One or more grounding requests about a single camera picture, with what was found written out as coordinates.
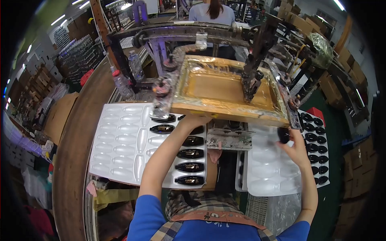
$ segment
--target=ponytail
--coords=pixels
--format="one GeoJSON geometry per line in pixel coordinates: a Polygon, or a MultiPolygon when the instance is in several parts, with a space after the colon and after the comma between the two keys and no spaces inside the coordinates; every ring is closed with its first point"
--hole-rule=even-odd
{"type": "Polygon", "coordinates": [[[216,19],[220,14],[220,9],[223,12],[224,8],[220,4],[220,0],[211,0],[207,13],[210,15],[210,19],[216,19]]]}

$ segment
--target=worker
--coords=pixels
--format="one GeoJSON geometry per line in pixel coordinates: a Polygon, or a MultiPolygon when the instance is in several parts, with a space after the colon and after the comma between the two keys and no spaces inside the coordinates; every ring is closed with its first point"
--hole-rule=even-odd
{"type": "Polygon", "coordinates": [[[162,183],[177,152],[191,131],[210,121],[208,117],[186,115],[158,147],[145,166],[129,240],[278,240],[306,241],[318,205],[318,193],[311,163],[299,130],[290,131],[292,147],[277,143],[299,166],[302,179],[301,211],[295,223],[275,238],[264,226],[244,216],[231,194],[191,191],[186,203],[180,191],[171,191],[165,221],[161,210],[162,183]]]}
{"type": "MultiPolygon", "coordinates": [[[[235,14],[230,7],[220,4],[220,0],[204,0],[204,3],[194,5],[190,9],[189,20],[231,26],[235,21],[235,14]]],[[[208,43],[206,50],[193,54],[213,56],[213,43],[208,43]]],[[[232,46],[220,44],[217,57],[236,60],[235,50],[232,46]]]]}

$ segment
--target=screen printing machine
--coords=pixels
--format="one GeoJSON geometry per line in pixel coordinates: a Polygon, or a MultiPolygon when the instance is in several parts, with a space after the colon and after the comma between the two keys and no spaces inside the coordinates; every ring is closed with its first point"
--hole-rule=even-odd
{"type": "MultiPolygon", "coordinates": [[[[262,25],[253,27],[192,21],[149,24],[146,11],[140,14],[139,8],[146,10],[143,1],[133,5],[136,27],[109,34],[108,44],[133,90],[152,89],[154,101],[104,106],[91,151],[91,174],[139,185],[149,157],[173,125],[192,113],[213,117],[203,131],[194,135],[203,137],[204,144],[189,149],[200,149],[204,154],[219,149],[223,152],[217,164],[215,190],[236,189],[253,196],[299,193],[299,169],[275,145],[275,141],[293,144],[289,141],[289,127],[301,130],[305,137],[317,187],[329,184],[325,124],[299,107],[327,71],[346,102],[352,122],[367,119],[369,113],[327,40],[320,35],[304,39],[289,30],[294,29],[289,23],[268,13],[262,25]],[[136,82],[120,45],[120,40],[127,37],[132,37],[134,47],[145,46],[155,61],[159,77],[154,82],[136,82]],[[213,56],[195,55],[206,49],[207,43],[213,43],[213,56]],[[249,54],[245,62],[221,59],[216,57],[220,45],[241,47],[249,54]],[[354,90],[356,99],[346,93],[343,85],[354,90]],[[156,125],[161,125],[158,128],[164,132],[152,131],[156,125]],[[114,157],[126,154],[132,157],[129,161],[114,157]]],[[[188,160],[176,157],[163,187],[202,188],[209,175],[206,166],[211,162],[206,156],[189,161],[205,165],[204,171],[196,173],[177,168],[188,160]],[[191,176],[193,182],[177,183],[184,176],[191,176]]]]}

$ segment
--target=plastic bag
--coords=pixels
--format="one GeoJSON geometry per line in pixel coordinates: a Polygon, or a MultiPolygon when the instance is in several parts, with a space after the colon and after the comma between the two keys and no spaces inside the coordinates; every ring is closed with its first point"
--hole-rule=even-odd
{"type": "Polygon", "coordinates": [[[266,224],[277,236],[290,227],[301,211],[301,193],[268,198],[266,224]]]}
{"type": "Polygon", "coordinates": [[[68,89],[68,84],[59,83],[50,91],[47,97],[54,99],[54,101],[56,102],[68,93],[68,89]]]}
{"type": "Polygon", "coordinates": [[[327,69],[334,58],[329,41],[318,33],[310,33],[308,38],[312,41],[312,44],[317,51],[317,56],[313,59],[313,63],[319,68],[327,69]]]}

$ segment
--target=factory floor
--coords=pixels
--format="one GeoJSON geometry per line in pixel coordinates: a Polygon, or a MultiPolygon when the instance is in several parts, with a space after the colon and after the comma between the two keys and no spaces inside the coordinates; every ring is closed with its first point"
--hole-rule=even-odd
{"type": "MultiPolygon", "coordinates": [[[[330,184],[318,189],[318,209],[307,240],[326,241],[332,240],[331,236],[339,216],[339,205],[343,199],[342,181],[344,159],[341,143],[343,139],[350,137],[350,131],[343,111],[336,110],[330,105],[327,105],[323,98],[323,93],[319,89],[314,91],[300,109],[307,111],[312,107],[322,111],[326,124],[330,184]]],[[[168,189],[164,189],[162,192],[163,210],[166,206],[168,191],[168,189]]],[[[243,192],[237,193],[236,196],[236,200],[240,200],[240,210],[245,213],[248,194],[243,192]]]]}

